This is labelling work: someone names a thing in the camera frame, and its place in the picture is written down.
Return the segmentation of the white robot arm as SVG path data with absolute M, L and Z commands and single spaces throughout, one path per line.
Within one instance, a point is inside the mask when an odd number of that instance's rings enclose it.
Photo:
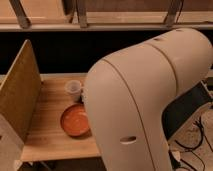
M 179 28 L 100 59 L 87 73 L 84 105 L 107 171 L 172 171 L 162 113 L 205 78 L 213 46 Z

